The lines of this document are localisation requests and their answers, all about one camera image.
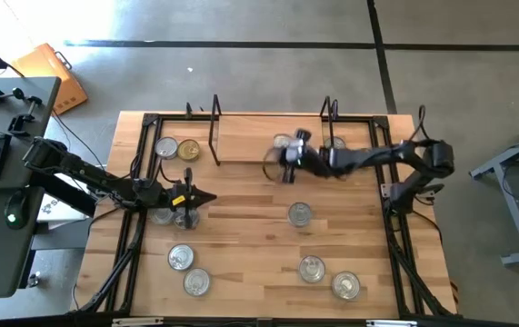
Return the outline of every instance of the cardboard box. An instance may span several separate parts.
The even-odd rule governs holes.
[[[51,45],[42,44],[30,54],[14,60],[12,65],[27,77],[58,76],[61,78],[61,86],[54,105],[55,111],[61,114],[87,100],[87,95],[65,66],[69,63],[63,59],[64,64],[57,55],[61,55],[61,53],[56,53]]]

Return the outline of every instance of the wooden tabletop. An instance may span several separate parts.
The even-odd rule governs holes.
[[[143,114],[120,113],[107,165],[109,172],[124,175],[129,171]],[[410,115],[389,115],[388,119],[395,142],[408,138],[414,130]],[[228,119],[222,116],[215,135],[219,152],[218,134],[225,121]],[[318,133],[325,138],[327,124],[322,127]],[[164,162],[168,177],[182,178],[183,170],[190,166],[194,184],[215,193],[218,198],[199,208],[201,220],[195,230],[182,231],[173,225],[160,226],[148,220],[133,316],[398,316],[374,169],[360,169],[345,182],[299,172],[295,184],[277,184],[264,177],[258,163],[215,166],[207,145],[208,130],[208,122],[165,122],[163,125],[163,136],[172,136],[178,142],[195,139],[201,145],[200,158],[194,163],[178,158]],[[280,131],[274,125],[273,130],[258,133],[273,135],[289,131]],[[342,137],[349,148],[370,146],[366,124],[336,123],[334,135]],[[151,129],[148,143],[153,139],[154,129]],[[145,158],[148,157],[149,151],[145,154]],[[146,171],[146,162],[142,172]],[[398,171],[404,179],[412,168],[399,164]],[[314,212],[312,221],[304,228],[295,228],[286,220],[287,209],[294,202],[309,203]],[[414,206],[418,212],[434,219],[430,207],[419,203]],[[110,203],[101,203],[96,214],[111,208]],[[122,212],[111,214],[92,227],[76,288],[76,298],[81,305],[97,291],[112,269],[122,215]],[[412,214],[408,217],[417,270],[441,304],[455,312],[438,233],[430,223]],[[211,288],[201,298],[191,297],[184,291],[185,273],[170,269],[167,263],[168,251],[178,243],[190,245],[195,251],[194,267],[204,268],[211,275]],[[297,266],[306,255],[317,255],[324,261],[326,272],[321,282],[307,284],[300,279]],[[342,271],[355,273],[362,284],[355,302],[341,301],[332,294],[331,279]],[[407,303],[412,308],[410,285],[404,273],[403,277]],[[118,292],[117,305],[125,287],[125,273],[121,280],[123,287]]]

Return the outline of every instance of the gray floor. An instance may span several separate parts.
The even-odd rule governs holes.
[[[53,1],[6,3],[12,11],[0,2],[3,22],[23,31],[13,50],[51,40],[73,64],[90,100],[63,119],[102,161],[119,111],[183,110],[186,101],[208,108],[213,94],[233,111],[317,111],[329,94],[338,98],[341,113],[386,112],[374,51],[60,45],[76,38],[372,42],[365,0],[74,1],[68,7],[75,24],[68,25],[55,23],[72,15],[50,10]],[[518,1],[376,3],[387,43],[519,44]],[[467,175],[519,139],[519,53],[391,51],[387,62],[398,113],[416,114],[426,104],[427,132],[455,149],[457,171],[445,181],[435,210],[449,273],[460,289],[460,312],[519,322],[519,266],[506,269],[499,259],[519,252],[517,232],[496,182]],[[48,136],[64,139],[53,122]],[[94,161],[73,138],[72,144]],[[81,257],[38,254],[35,268],[49,277],[47,284],[0,299],[0,318],[67,311]]]

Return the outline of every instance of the gray metal stand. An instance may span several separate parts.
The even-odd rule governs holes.
[[[495,176],[497,177],[497,182],[499,182],[500,187],[502,188],[502,193],[504,194],[505,201],[507,202],[507,206],[510,209],[510,214],[514,219],[517,232],[519,232],[519,208],[514,197],[504,190],[504,171],[509,163],[518,159],[519,144],[505,150],[503,153],[497,155],[492,160],[469,172],[469,174],[474,180],[481,178],[486,173],[495,173]],[[505,185],[505,189],[507,189],[509,192],[512,191],[509,183]],[[502,256],[502,263],[504,265],[519,263],[519,253],[513,253],[508,256]]]

